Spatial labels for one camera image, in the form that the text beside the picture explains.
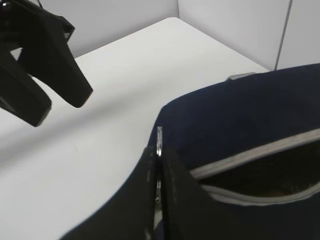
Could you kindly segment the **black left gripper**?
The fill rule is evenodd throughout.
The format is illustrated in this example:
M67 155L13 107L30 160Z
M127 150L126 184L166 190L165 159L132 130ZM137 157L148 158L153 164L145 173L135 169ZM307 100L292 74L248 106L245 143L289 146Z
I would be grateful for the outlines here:
M82 107L93 92L68 41L74 26L63 16L43 9L41 2L0 2L0 107L38 127L47 117L52 101L27 74L45 83L75 108ZM11 51L22 48L15 60Z

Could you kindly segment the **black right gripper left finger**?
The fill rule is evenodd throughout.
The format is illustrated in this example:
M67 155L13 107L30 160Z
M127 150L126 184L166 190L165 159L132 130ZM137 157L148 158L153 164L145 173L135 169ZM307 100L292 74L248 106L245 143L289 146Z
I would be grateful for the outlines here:
M146 147L120 189L64 240L152 240L156 198L156 150Z

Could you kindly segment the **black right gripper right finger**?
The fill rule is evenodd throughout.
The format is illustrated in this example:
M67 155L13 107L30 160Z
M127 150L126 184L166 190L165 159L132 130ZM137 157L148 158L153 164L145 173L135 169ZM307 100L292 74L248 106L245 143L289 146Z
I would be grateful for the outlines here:
M318 240L320 195L288 204L242 206L216 201L166 148L162 207L166 240Z

